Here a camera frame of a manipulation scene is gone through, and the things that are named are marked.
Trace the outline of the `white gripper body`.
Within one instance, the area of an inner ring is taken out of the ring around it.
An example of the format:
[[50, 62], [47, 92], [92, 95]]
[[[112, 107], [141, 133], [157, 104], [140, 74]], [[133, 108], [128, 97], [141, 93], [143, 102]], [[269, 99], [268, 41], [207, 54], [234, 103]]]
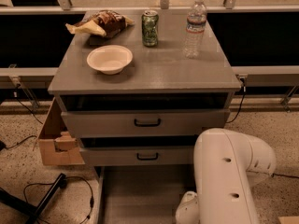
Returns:
[[197, 194], [194, 191], [187, 191], [175, 214], [176, 224], [199, 224], [199, 205]]

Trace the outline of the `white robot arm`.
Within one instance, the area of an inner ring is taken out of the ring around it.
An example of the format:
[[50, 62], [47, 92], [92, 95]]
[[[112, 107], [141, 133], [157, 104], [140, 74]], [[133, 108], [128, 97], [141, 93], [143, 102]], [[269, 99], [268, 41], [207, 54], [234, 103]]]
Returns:
[[264, 140], [226, 129], [202, 132], [193, 151], [195, 191], [186, 192], [176, 224], [260, 224], [250, 188], [277, 160]]

